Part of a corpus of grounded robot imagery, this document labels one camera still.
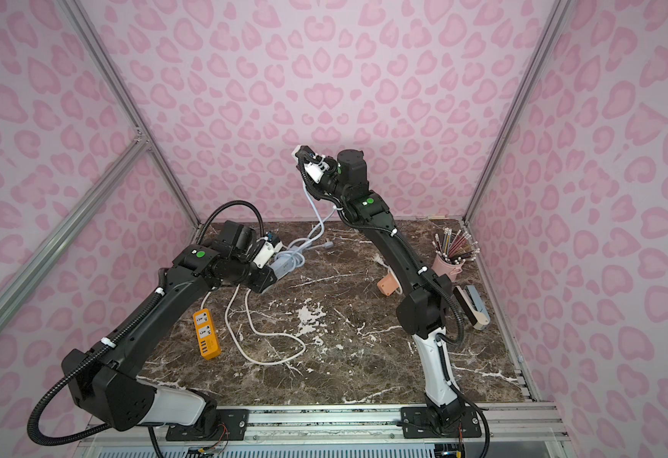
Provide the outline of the light blue power strip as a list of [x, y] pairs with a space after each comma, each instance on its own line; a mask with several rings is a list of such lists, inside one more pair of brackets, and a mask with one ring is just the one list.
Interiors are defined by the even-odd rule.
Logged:
[[305, 264], [305, 256], [301, 252], [292, 250], [277, 254], [270, 267], [278, 280], [284, 278]]

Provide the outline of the yellow power strip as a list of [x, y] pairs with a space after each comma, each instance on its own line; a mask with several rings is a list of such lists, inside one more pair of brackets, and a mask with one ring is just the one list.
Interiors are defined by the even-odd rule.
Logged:
[[221, 347], [214, 321], [207, 308], [200, 309], [193, 315], [200, 355], [205, 360], [212, 360], [221, 355]]

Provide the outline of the pink power strip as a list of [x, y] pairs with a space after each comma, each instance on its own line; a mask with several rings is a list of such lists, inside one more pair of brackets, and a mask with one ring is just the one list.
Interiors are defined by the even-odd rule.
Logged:
[[402, 286], [392, 272], [387, 273], [385, 277], [381, 278], [381, 280], [377, 282], [377, 287], [386, 297], [392, 296], [393, 294], [403, 294]]

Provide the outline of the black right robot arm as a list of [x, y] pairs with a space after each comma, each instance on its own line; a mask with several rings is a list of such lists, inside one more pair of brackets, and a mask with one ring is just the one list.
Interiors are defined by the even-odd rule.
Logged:
[[451, 429], [468, 408], [477, 409], [460, 390], [450, 365], [448, 346], [463, 345], [466, 338], [452, 281], [415, 253], [389, 206], [371, 189], [362, 151], [343, 150], [332, 158], [299, 146], [293, 156], [307, 193], [334, 204], [342, 223], [370, 240], [397, 278], [403, 299], [396, 316], [413, 338], [423, 368], [428, 427]]

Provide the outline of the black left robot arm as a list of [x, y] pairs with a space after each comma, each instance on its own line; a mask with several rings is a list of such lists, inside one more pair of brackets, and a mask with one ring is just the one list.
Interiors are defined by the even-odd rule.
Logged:
[[[108, 429], [174, 427], [190, 437], [223, 434], [217, 402], [194, 390], [168, 389], [137, 377], [161, 339], [198, 299], [223, 286], [244, 285], [257, 293], [275, 284], [269, 260], [282, 248], [280, 238], [234, 221], [221, 234], [184, 248], [169, 267], [158, 271], [158, 284], [125, 321], [88, 351], [72, 350], [62, 361], [62, 378], [44, 394], [27, 424], [30, 440], [55, 447], [78, 442]], [[101, 425], [67, 436], [50, 436], [40, 419], [51, 401], [68, 389], [76, 406]]]

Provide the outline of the pink pen cup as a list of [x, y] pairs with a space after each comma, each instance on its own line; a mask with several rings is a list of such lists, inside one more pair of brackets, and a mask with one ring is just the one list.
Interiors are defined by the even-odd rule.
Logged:
[[452, 284], [456, 284], [463, 271], [463, 263], [461, 261], [451, 261], [440, 254], [436, 254], [431, 269], [437, 276], [447, 276]]

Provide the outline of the bundle of pens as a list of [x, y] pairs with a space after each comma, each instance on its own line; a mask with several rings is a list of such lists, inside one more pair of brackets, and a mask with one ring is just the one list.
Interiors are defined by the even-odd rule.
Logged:
[[466, 228], [457, 230], [444, 228], [441, 233], [434, 235], [432, 245], [437, 261], [444, 261], [450, 265], [464, 265], [474, 261], [481, 252], [479, 242]]

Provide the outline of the wooden grey block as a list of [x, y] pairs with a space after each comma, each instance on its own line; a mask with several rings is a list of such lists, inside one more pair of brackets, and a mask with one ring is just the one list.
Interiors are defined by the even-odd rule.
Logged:
[[453, 293], [474, 329], [484, 330], [491, 324], [487, 307], [474, 285], [457, 285]]

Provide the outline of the aluminium corner frame post left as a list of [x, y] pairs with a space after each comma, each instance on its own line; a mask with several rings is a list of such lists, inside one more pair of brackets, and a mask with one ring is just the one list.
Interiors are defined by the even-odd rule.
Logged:
[[160, 175], [164, 178], [166, 184], [169, 186], [172, 195], [176, 198], [177, 203], [181, 206], [183, 213], [193, 227], [200, 227], [202, 223], [198, 212], [191, 203], [190, 198], [183, 190], [181, 183], [170, 167], [169, 161], [164, 158], [160, 147], [151, 133], [150, 126], [145, 120], [139, 105], [131, 95], [128, 85], [122, 78], [118, 67], [110, 57], [106, 47], [102, 43], [97, 28], [93, 25], [90, 17], [85, 11], [80, 1], [61, 0], [57, 4], [69, 20], [70, 25], [76, 32], [80, 42], [89, 53], [95, 66], [105, 80], [110, 92], [116, 99], [122, 113], [127, 116], [131, 124], [137, 131], [137, 136], [145, 142], [149, 149], [151, 158], [154, 160], [156, 167], [160, 170]]

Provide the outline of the aluminium corner frame post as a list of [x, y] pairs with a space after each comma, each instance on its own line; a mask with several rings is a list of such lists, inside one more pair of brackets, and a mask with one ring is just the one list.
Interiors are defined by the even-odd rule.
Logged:
[[169, 186], [172, 195], [176, 198], [177, 203], [181, 206], [183, 213], [193, 227], [200, 227], [202, 223], [198, 212], [191, 203], [190, 198], [183, 190], [181, 183], [170, 167], [169, 161], [164, 158], [160, 147], [151, 133], [150, 126], [145, 120], [139, 105], [131, 95], [128, 85], [122, 78], [118, 67], [110, 57], [106, 47], [102, 43], [97, 28], [93, 25], [90, 17], [85, 11], [80, 1], [61, 0], [57, 4], [69, 20], [70, 25], [76, 32], [80, 42], [89, 53], [95, 66], [105, 80], [110, 92], [116, 99], [122, 113], [127, 116], [131, 124], [137, 131], [137, 136], [145, 142], [149, 149], [151, 158], [154, 160], [156, 167], [160, 170], [160, 175], [164, 178], [166, 184]]
[[463, 217], [463, 221], [467, 226], [472, 226], [476, 220], [476, 214], [487, 194], [496, 168], [500, 164], [500, 160], [507, 149], [513, 132], [518, 127], [521, 116], [530, 101], [532, 92], [547, 65], [551, 53], [557, 45], [562, 30], [566, 23], [570, 21], [574, 5], [576, 5], [576, 1], [559, 0], [553, 2], [551, 12], [536, 42], [536, 48], [527, 62], [523, 75], [518, 80], [518, 86], [511, 99], [509, 110], [507, 110], [504, 116], [496, 140], [490, 150], [485, 168], [479, 181], [477, 181], [475, 191], [467, 206]]

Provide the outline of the aluminium diagonal frame bar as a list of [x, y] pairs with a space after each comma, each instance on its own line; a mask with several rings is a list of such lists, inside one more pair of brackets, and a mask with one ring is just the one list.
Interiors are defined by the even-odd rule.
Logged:
[[146, 137], [141, 135], [134, 139], [121, 158], [102, 175], [7, 282], [0, 291], [0, 334], [147, 150]]

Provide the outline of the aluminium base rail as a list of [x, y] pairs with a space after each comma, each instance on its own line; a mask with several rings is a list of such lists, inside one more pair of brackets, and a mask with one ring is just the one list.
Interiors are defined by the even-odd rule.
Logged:
[[411, 406], [252, 406], [233, 431], [242, 439], [166, 440], [166, 457], [574, 457], [552, 403], [486, 404], [487, 421], [465, 419], [445, 435], [419, 429]]

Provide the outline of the aluminium corner frame post right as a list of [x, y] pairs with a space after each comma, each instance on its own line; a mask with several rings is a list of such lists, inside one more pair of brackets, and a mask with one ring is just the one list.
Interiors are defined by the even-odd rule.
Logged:
[[527, 62], [523, 75], [518, 80], [518, 86], [511, 99], [509, 110], [507, 110], [504, 116], [496, 140], [490, 150], [485, 168], [479, 181], [477, 181], [475, 191], [467, 206], [463, 217], [463, 221], [467, 226], [472, 226], [476, 220], [476, 214], [487, 194], [496, 168], [500, 164], [500, 160], [507, 149], [513, 132], [518, 127], [521, 116], [530, 101], [532, 92], [547, 65], [551, 53], [557, 45], [562, 30], [566, 23], [570, 21], [574, 5], [576, 5], [576, 1], [559, 0], [553, 2], [551, 12], [536, 42], [536, 48]]

